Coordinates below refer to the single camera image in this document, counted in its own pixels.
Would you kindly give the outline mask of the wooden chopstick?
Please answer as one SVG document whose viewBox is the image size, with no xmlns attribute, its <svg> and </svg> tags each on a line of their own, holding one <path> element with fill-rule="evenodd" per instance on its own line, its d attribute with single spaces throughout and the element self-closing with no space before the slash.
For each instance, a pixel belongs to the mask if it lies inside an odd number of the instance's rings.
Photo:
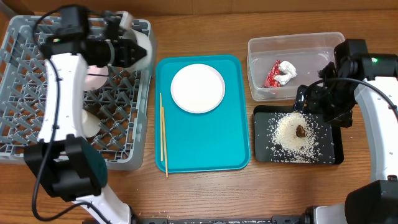
<svg viewBox="0 0 398 224">
<path fill-rule="evenodd" d="M 163 150 L 163 148 L 164 148 L 164 144 L 163 144 L 163 126 L 162 126 L 162 116 L 163 116 L 163 113 L 162 113 L 162 109 L 163 109 L 163 107 L 162 107 L 162 93 L 160 92 L 159 93 L 159 114 L 160 114 L 160 121 L 159 121 L 159 123 L 160 123 L 160 160 L 161 161 L 163 161 L 164 160 L 164 150 Z"/>
<path fill-rule="evenodd" d="M 167 155 L 167 137 L 165 128 L 165 109 L 162 107 L 162 130 L 163 130 L 163 143 L 164 143 L 164 160 L 165 160 L 165 175 L 169 177 L 168 155 Z"/>
</svg>

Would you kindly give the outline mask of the large white pink plate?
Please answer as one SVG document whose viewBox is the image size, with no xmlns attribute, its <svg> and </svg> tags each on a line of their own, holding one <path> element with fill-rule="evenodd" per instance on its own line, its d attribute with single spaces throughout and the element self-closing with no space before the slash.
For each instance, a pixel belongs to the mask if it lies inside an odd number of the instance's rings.
<svg viewBox="0 0 398 224">
<path fill-rule="evenodd" d="M 170 87 L 175 104 L 195 114 L 215 109 L 222 102 L 225 91 L 221 73 L 202 63 L 181 68 L 173 77 Z"/>
</svg>

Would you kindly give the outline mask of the grey bowl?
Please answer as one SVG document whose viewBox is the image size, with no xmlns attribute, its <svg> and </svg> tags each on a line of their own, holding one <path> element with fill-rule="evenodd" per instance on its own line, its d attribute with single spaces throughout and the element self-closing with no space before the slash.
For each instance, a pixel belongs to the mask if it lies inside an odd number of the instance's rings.
<svg viewBox="0 0 398 224">
<path fill-rule="evenodd" d="M 153 54 L 150 38 L 142 32 L 133 29 L 125 31 L 123 38 L 131 39 L 137 45 L 137 51 L 133 53 L 133 56 L 136 57 L 135 62 L 126 70 L 133 72 L 147 68 L 151 63 Z"/>
</svg>

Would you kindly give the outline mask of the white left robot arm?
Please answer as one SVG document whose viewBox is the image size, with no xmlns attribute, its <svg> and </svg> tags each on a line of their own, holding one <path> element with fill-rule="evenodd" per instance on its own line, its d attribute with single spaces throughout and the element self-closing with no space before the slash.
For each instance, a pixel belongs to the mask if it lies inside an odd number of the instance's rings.
<svg viewBox="0 0 398 224">
<path fill-rule="evenodd" d="M 126 11 L 100 13 L 106 28 L 98 40 L 90 37 L 90 9 L 69 5 L 58 13 L 60 27 L 39 45 L 47 70 L 44 120 L 24 161 L 35 175 L 35 187 L 49 196 L 84 208 L 99 223 L 136 223 L 132 208 L 108 185 L 103 156 L 86 140 L 83 99 L 91 66 L 146 68 L 152 43 L 132 28 L 133 17 Z"/>
</svg>

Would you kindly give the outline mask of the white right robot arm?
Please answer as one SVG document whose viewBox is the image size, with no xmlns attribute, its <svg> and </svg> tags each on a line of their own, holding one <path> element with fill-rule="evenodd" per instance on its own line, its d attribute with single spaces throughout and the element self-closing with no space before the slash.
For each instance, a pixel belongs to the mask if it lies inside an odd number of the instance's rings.
<svg viewBox="0 0 398 224">
<path fill-rule="evenodd" d="M 372 54 L 365 40 L 346 39 L 319 81 L 297 90 L 299 113 L 320 113 L 324 122 L 352 125 L 358 105 L 371 156 L 371 182 L 352 191 L 342 204 L 313 206 L 302 223 L 397 223 L 397 55 Z"/>
</svg>

